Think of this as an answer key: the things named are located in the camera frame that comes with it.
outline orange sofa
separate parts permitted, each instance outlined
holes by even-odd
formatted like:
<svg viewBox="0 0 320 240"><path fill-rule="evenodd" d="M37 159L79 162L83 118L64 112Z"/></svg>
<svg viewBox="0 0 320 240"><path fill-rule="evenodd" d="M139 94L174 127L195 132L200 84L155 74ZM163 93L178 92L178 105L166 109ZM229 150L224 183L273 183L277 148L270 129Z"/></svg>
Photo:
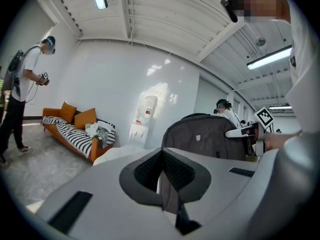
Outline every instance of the orange sofa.
<svg viewBox="0 0 320 240"><path fill-rule="evenodd" d="M42 112L42 118L43 117L59 117L60 109L59 108L44 108ZM71 146L58 132L57 127L54 124L45 125L43 124L44 130L48 130L56 139L58 139L62 144L64 144L66 147L71 149L72 151L76 152L77 154L85 157L82 153L80 153L78 150L76 150L73 146ZM101 157L107 150L111 149L113 147L113 144L110 144L106 146L105 148L99 148L98 147L98 140L96 138L92 139L92 146L91 146L91 152L89 154L88 159L94 162L98 157Z"/></svg>

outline black pants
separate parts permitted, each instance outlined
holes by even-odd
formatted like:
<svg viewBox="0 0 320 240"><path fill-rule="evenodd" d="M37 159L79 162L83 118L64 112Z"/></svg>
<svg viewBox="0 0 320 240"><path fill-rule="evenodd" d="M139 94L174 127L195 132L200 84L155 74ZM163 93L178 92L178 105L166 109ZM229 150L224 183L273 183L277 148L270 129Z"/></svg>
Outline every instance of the black pants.
<svg viewBox="0 0 320 240"><path fill-rule="evenodd" d="M18 149L22 149L22 124L24 120L25 101L18 101L12 96L6 109L6 115L0 127L0 156L8 148L8 142L13 130L15 143Z"/></svg>

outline orange cushion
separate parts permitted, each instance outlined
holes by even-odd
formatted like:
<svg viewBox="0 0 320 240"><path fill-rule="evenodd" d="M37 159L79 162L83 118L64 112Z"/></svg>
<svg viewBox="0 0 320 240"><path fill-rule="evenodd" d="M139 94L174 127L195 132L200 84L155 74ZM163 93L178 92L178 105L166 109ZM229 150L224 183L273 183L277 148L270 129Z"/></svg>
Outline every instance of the orange cushion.
<svg viewBox="0 0 320 240"><path fill-rule="evenodd" d="M71 106L64 102L62 104L59 116L71 124L72 120L74 119L76 110L77 110L76 107Z"/></svg>
<svg viewBox="0 0 320 240"><path fill-rule="evenodd" d="M97 122L96 110L94 108L91 108L87 111L77 114L74 117L74 128L84 129L86 124L93 124L96 122Z"/></svg>

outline cable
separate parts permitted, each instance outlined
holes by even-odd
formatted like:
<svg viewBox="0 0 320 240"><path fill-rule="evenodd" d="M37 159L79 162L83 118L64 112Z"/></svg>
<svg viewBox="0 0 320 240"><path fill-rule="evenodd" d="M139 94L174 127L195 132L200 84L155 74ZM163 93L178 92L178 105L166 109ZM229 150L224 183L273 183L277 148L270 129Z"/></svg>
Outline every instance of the cable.
<svg viewBox="0 0 320 240"><path fill-rule="evenodd" d="M35 84L35 82L33 81L32 85L31 85L31 88L29 89L28 93L26 94L27 96L28 96L28 94L30 93L32 87L34 87L34 84Z"/></svg>
<svg viewBox="0 0 320 240"><path fill-rule="evenodd" d="M235 118L238 119L238 122L241 125L241 122L240 122L239 118L237 117L236 113L234 112L234 109L232 107L231 107L231 109L232 109L232 112L234 113Z"/></svg>
<svg viewBox="0 0 320 240"><path fill-rule="evenodd" d="M134 34L134 29L135 29L135 7L134 7L134 0L132 1L132 29L131 29L131 46L134 46L134 39L133 39L133 34Z"/></svg>
<svg viewBox="0 0 320 240"><path fill-rule="evenodd" d="M29 103L35 98L36 94L38 93L38 87L39 87L39 85L36 86L35 93L34 93L32 99L26 101L25 103Z"/></svg>

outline white sleeve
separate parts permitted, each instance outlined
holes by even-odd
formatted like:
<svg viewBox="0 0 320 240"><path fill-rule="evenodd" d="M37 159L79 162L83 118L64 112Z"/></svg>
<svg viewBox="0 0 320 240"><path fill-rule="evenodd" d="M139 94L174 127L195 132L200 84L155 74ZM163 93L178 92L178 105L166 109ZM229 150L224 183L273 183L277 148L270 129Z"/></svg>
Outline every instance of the white sleeve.
<svg viewBox="0 0 320 240"><path fill-rule="evenodd" d="M33 48L31 51L27 53L27 55L25 56L25 63L24 63L25 70L33 71L35 69L40 53L41 51L39 48Z"/></svg>
<svg viewBox="0 0 320 240"><path fill-rule="evenodd" d="M229 116L226 113L218 113L216 115L219 116L219 117L223 117L223 118L229 119Z"/></svg>

